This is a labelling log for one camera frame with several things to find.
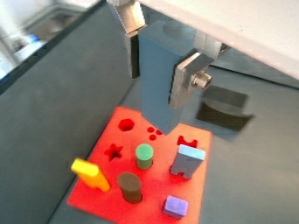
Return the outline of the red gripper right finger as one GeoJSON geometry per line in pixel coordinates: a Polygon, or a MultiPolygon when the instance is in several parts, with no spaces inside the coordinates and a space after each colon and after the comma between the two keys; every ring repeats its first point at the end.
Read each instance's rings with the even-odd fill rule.
{"type": "Polygon", "coordinates": [[[177,64],[173,76],[170,106],[179,109],[193,98],[197,89],[205,91],[211,84],[206,73],[211,63],[229,50],[229,46],[201,31],[195,32],[194,52],[177,64]]]}

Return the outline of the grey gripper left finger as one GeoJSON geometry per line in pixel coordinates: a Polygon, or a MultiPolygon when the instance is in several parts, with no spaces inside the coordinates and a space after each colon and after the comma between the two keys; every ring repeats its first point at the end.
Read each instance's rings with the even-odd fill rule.
{"type": "Polygon", "coordinates": [[[127,51],[129,73],[133,79],[139,76],[138,33],[146,28],[142,5],[137,0],[107,0],[117,21],[125,29],[123,40],[127,51]]]}

